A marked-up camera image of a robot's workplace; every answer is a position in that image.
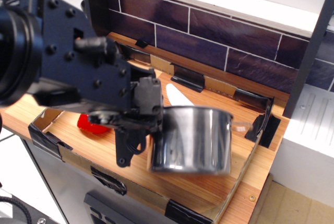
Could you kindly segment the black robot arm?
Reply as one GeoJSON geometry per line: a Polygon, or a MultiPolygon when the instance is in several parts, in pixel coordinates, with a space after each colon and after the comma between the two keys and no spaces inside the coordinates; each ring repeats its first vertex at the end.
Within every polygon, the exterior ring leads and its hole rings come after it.
{"type": "Polygon", "coordinates": [[[162,129],[163,95],[153,69],[132,65],[84,13],[63,0],[1,0],[1,107],[23,95],[86,114],[115,130],[116,162],[127,167],[162,129]]]}

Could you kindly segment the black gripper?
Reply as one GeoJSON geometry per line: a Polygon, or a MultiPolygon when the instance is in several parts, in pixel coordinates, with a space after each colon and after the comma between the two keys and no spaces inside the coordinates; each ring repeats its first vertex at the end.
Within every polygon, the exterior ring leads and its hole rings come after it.
{"type": "Polygon", "coordinates": [[[133,155],[145,151],[146,131],[153,140],[162,137],[160,81],[152,68],[128,62],[109,38],[76,39],[72,48],[44,54],[28,93],[39,105],[88,114],[93,123],[129,130],[115,130],[119,167],[130,166],[133,155]]]}

